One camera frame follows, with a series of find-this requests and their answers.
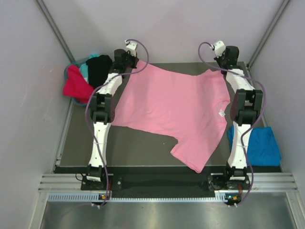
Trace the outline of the pink t shirt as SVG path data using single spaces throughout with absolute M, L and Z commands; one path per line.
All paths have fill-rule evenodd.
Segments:
M 174 137 L 171 154 L 200 173 L 225 133 L 229 102 L 219 71 L 187 75 L 138 61 L 113 125 Z

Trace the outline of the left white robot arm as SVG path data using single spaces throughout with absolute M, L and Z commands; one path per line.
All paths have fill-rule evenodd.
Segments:
M 87 166 L 86 180 L 97 189 L 109 190 L 109 176 L 106 163 L 108 132 L 115 116 L 112 98 L 123 82 L 127 69 L 135 69 L 139 61 L 136 49 L 127 48 L 114 51 L 114 62 L 102 77 L 102 82 L 93 90 L 85 109 L 85 121 L 88 124 L 88 112 L 93 121 L 89 127 L 93 136 L 92 154 Z

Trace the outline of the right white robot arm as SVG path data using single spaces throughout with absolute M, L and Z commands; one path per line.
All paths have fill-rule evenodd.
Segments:
M 213 45 L 214 59 L 234 91 L 230 111 L 234 135 L 222 182 L 228 189 L 236 188 L 241 191 L 250 186 L 246 154 L 253 124 L 261 112 L 263 92 L 249 83 L 242 68 L 237 65 L 239 49 L 236 46 L 226 46 L 222 41 L 217 41 Z

